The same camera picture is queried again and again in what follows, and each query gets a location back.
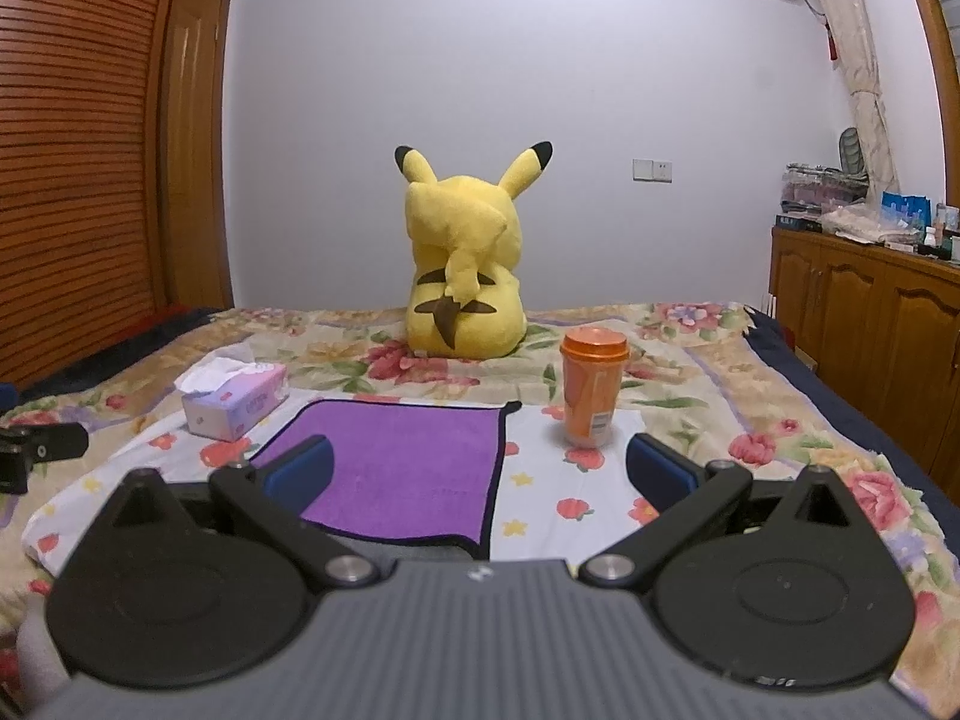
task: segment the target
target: red tassel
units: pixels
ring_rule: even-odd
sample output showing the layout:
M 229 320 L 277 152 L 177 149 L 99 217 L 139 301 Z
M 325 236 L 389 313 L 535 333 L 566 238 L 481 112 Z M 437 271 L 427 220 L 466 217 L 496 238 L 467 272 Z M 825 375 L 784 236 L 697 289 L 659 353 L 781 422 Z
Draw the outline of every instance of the red tassel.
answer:
M 837 43 L 833 40 L 833 32 L 830 30 L 829 23 L 827 24 L 827 40 L 830 42 L 830 61 L 836 62 L 840 55 L 837 53 Z

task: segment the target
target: yellow star print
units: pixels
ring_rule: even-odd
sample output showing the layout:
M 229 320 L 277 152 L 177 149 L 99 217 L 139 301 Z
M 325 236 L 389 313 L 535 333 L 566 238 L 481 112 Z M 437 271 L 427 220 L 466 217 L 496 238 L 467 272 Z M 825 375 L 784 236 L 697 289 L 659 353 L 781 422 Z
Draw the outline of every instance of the yellow star print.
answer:
M 503 523 L 504 536 L 526 536 L 527 523 L 520 522 L 518 519 L 512 519 L 510 522 Z

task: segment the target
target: purple towel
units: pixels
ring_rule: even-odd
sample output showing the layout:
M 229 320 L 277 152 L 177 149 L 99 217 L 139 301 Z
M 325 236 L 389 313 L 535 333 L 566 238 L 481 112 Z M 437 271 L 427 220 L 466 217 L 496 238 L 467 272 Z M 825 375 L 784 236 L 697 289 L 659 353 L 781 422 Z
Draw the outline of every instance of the purple towel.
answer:
M 488 557 L 503 464 L 504 408 L 320 400 L 253 458 L 262 466 L 313 435 L 333 444 L 333 480 L 302 517 L 343 536 L 445 543 Z

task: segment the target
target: orange cup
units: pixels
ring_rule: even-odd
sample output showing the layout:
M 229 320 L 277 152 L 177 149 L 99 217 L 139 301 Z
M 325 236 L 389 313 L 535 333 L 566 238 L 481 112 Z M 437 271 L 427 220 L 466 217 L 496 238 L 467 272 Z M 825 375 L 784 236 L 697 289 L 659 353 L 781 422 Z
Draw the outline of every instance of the orange cup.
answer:
M 623 365 L 630 357 L 627 337 L 605 327 L 576 327 L 566 334 L 560 352 L 566 435 L 577 446 L 602 446 L 613 432 Z

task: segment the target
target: orange lid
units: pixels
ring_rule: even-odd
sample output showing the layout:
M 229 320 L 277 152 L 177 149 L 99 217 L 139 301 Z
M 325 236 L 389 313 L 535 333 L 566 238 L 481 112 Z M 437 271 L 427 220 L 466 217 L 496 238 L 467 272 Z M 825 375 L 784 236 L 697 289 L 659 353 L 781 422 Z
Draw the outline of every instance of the orange lid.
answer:
M 627 337 L 606 327 L 574 327 L 566 332 L 560 351 L 577 360 L 622 362 L 630 357 Z

